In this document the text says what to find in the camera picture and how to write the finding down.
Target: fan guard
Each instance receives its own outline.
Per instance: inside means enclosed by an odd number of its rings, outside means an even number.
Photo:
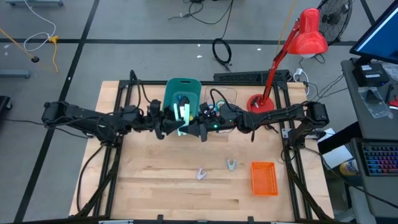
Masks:
[[[319,6],[319,32],[332,45],[340,41],[353,11],[352,0],[323,0]]]

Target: green basket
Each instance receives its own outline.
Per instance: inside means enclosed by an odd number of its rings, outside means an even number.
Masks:
[[[201,83],[193,78],[172,78],[166,84],[163,109],[167,106],[174,111],[174,103],[178,104],[178,96],[189,99],[190,115],[196,116],[199,111]]]

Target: orange plastic basket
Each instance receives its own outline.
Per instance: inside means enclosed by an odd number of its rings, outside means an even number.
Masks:
[[[278,196],[278,185],[273,162],[252,162],[251,183],[257,196]]]

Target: floor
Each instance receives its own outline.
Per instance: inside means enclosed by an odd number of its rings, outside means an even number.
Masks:
[[[6,115],[8,119],[40,121],[44,103],[59,98],[94,109],[101,82],[127,79],[130,69],[134,69],[138,77],[145,80],[167,80],[172,77],[212,80],[214,73],[226,72],[214,60],[209,44],[210,40],[222,35],[225,21],[209,26],[192,18],[168,20],[172,16],[186,13],[188,4],[182,1],[63,1],[64,7],[34,7],[38,14],[57,25],[56,34],[61,38],[57,54],[59,73],[52,71],[52,44],[45,44],[34,52],[34,55],[40,57],[41,64],[38,64],[30,62],[14,44],[3,37],[0,39],[0,68],[28,69],[32,73],[30,79],[1,79],[0,95],[10,96],[14,105]],[[292,18],[298,17],[305,8],[317,7],[319,2],[320,0],[298,0]],[[370,27],[361,2],[354,0],[351,20],[341,37],[343,42],[358,40]],[[377,19],[392,0],[366,2],[371,14]],[[291,3],[292,0],[235,1],[225,39],[268,41],[261,45],[245,41],[231,45],[233,72],[269,69],[277,47],[275,43]],[[228,5],[227,0],[206,1],[205,8],[198,17],[215,21]],[[92,24],[86,24],[90,12],[94,18]],[[0,1],[0,27],[22,40],[37,32],[52,31],[51,25],[35,17],[24,5],[11,7],[5,1]],[[80,41],[81,37],[86,39],[85,44]],[[127,44],[96,44],[97,41],[93,40],[98,39],[129,41]],[[302,66],[310,82],[323,88],[341,75],[340,62],[353,56],[348,53],[350,48],[349,45],[331,46],[324,54],[325,64],[314,59],[304,60]],[[299,67],[299,60],[299,56],[288,55],[279,68],[294,72]],[[342,80],[330,91],[345,87]],[[311,90],[308,99],[312,97],[314,94]],[[347,91],[324,98],[321,102],[328,108],[331,120],[329,127],[335,131],[356,121]],[[50,137],[46,133],[38,125],[2,121],[0,223],[13,222],[16,218],[42,145],[49,142],[44,140]],[[49,143],[30,203],[24,203],[27,208],[20,209],[16,220],[68,216],[86,141],[55,131]]]

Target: white paper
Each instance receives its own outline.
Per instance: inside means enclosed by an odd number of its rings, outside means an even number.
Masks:
[[[318,140],[318,142],[322,142],[323,140],[329,138],[330,136],[334,135],[334,130],[329,128],[325,130],[326,135],[323,136],[321,139]],[[344,145],[337,147],[336,149],[325,153],[323,155],[323,158],[325,159],[326,163],[330,166],[330,168],[335,168],[336,166],[350,160],[353,158],[353,155],[349,152],[347,147]]]

